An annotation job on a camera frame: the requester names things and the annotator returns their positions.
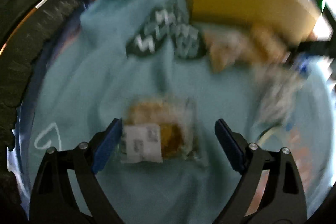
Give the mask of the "clear cookie bag white label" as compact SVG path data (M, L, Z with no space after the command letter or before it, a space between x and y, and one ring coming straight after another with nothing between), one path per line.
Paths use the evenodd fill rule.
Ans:
M207 164L203 130L191 98L137 98L129 105L117 146L127 164L180 159Z

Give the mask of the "orange biscuit packet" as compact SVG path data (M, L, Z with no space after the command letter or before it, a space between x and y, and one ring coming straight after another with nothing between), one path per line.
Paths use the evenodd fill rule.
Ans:
M252 42L269 63L282 63L287 57L285 43L269 28L254 24L250 29Z

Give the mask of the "teal printed tablecloth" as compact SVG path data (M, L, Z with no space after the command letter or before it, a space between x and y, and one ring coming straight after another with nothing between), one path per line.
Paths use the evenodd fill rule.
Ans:
M207 56L189 59L194 42L182 39L176 47L171 35L146 57L127 53L144 24L163 26L164 11L186 12L185 0L98 0L69 21L81 30L68 48L62 51L61 41L45 46L19 110L19 147L10 158L25 211L47 148L73 149L113 119L126 118L133 103L150 99L191 108L201 153L128 164L115 151L97 180L117 213L126 223L210 223L228 202L239 174L214 126L223 118L248 141L260 141L266 125L257 114L258 71L238 64L213 74Z

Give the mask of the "clear bread packet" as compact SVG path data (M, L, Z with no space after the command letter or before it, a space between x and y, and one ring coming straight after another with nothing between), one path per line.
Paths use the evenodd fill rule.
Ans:
M250 39L239 31L204 31L203 36L214 73L220 73L236 62L253 64L259 61Z

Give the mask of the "yellow cardboard box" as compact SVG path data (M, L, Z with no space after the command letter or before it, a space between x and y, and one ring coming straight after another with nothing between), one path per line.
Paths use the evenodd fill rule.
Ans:
M250 26L261 24L298 44L312 32L320 12L308 0L186 0L198 22Z

